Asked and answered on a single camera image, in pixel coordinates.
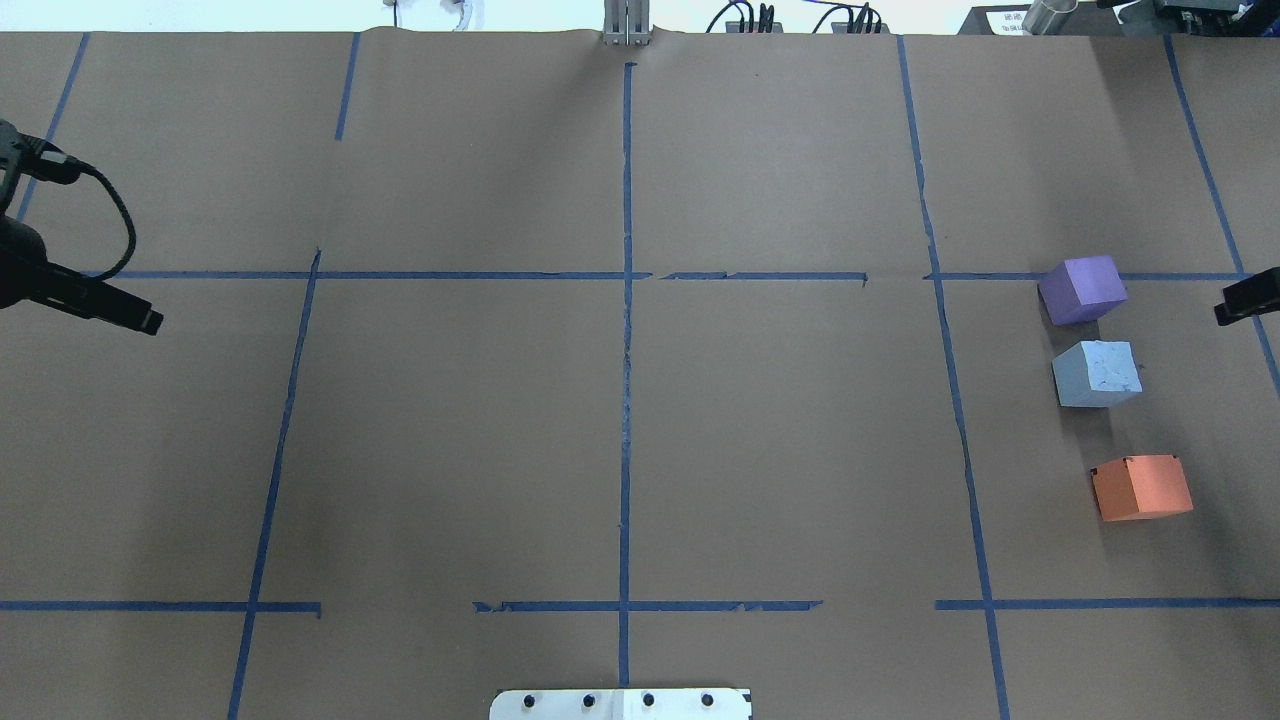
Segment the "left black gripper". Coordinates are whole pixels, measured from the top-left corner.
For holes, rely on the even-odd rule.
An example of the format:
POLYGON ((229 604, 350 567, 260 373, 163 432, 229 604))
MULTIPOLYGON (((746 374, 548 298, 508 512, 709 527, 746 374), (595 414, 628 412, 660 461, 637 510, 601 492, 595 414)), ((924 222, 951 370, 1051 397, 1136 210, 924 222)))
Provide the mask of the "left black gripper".
POLYGON ((26 223, 3 215, 1 309, 26 300, 148 336, 156 336, 164 322, 150 301, 47 263, 44 237, 26 223))

